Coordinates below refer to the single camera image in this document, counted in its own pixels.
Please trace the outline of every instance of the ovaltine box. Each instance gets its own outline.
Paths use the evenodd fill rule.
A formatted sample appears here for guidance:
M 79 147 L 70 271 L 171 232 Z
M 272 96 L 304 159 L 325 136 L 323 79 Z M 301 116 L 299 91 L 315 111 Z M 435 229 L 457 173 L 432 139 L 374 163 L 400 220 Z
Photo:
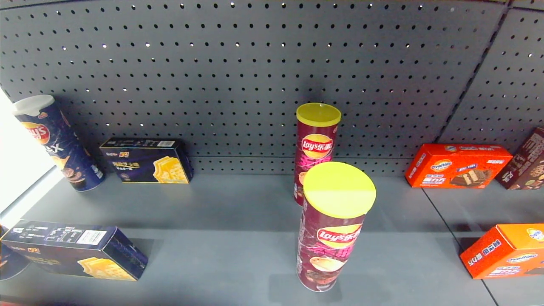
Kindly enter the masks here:
M 511 159 L 499 145 L 426 143 L 405 177 L 412 187 L 485 188 Z
M 544 223 L 499 224 L 461 254 L 473 278 L 544 274 Z
M 21 220 L 1 240 L 57 274 L 136 281 L 147 265 L 117 227 Z
M 544 183 L 544 128 L 537 127 L 497 176 L 509 190 L 539 189 Z
M 123 183 L 185 183 L 193 171 L 176 139 L 110 138 L 100 146 Z

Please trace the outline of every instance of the navy blue box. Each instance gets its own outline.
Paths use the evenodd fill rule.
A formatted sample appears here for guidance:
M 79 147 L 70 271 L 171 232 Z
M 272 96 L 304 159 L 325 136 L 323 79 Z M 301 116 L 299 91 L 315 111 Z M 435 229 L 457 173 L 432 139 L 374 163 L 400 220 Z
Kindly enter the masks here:
M 179 139 L 113 137 L 100 150 L 125 183 L 189 183 L 193 178 Z
M 147 265 L 117 227 L 21 220 L 1 240 L 51 273 L 136 281 Z

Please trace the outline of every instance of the product packaging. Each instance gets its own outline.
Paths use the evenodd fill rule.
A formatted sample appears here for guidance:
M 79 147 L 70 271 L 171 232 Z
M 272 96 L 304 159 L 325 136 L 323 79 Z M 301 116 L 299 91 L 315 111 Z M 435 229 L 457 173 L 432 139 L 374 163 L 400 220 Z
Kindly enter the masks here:
M 326 162 L 308 171 L 304 194 L 297 274 L 305 287 L 323 292 L 348 261 L 376 188 L 359 169 Z
M 473 278 L 544 275 L 544 223 L 498 224 L 460 257 Z
M 336 131 L 342 114 L 333 106 L 306 103 L 296 110 L 298 139 L 295 153 L 295 201 L 304 201 L 304 177 L 316 164 L 332 160 Z
M 511 159 L 499 145 L 426 143 L 405 177 L 412 187 L 485 188 Z
M 32 96 L 13 106 L 13 115 L 45 147 L 75 190 L 91 190 L 104 181 L 106 176 L 79 142 L 53 96 Z
M 508 190 L 535 190 L 544 183 L 544 128 L 537 127 L 497 175 Z
M 21 220 L 2 243 L 57 274 L 136 281 L 147 265 L 117 227 Z
M 0 237 L 8 231 L 0 225 Z M 0 280 L 10 279 L 28 267 L 30 261 L 14 252 L 3 243 L 0 244 Z
M 177 139 L 111 138 L 100 146 L 123 183 L 189 183 L 193 170 Z

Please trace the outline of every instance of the lay's chip can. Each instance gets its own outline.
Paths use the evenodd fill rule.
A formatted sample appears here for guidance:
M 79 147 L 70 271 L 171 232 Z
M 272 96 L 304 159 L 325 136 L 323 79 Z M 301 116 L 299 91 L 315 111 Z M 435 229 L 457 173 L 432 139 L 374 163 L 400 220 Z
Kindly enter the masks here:
M 79 142 L 53 96 L 32 96 L 13 105 L 13 115 L 44 146 L 75 190 L 91 190 L 104 181 L 106 176 Z
M 325 162 L 308 171 L 304 195 L 296 269 L 306 288 L 323 292 L 348 261 L 376 188 L 359 169 Z
M 304 201 L 304 177 L 316 164 L 332 160 L 336 131 L 342 114 L 330 105 L 306 103 L 296 110 L 298 139 L 295 154 L 295 201 Z

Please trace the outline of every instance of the pegboard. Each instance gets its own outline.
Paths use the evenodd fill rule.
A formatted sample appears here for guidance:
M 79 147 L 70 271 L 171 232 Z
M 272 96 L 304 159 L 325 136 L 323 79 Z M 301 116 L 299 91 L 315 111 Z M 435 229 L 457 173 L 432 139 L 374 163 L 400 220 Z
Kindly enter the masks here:
M 544 10 L 544 1 L 542 0 L 514 0 L 512 2 L 512 6 L 517 8 Z
M 410 158 L 337 158 L 335 161 L 358 167 L 370 176 L 400 176 L 412 162 Z M 194 156 L 195 173 L 219 174 L 293 174 L 292 157 L 206 157 Z
M 544 14 L 512 9 L 441 142 L 516 150 L 544 119 Z
M 13 100 L 52 94 L 91 153 L 111 136 L 180 137 L 190 156 L 292 157 L 295 110 L 343 113 L 337 157 L 432 142 L 504 5 L 85 1 L 0 12 Z

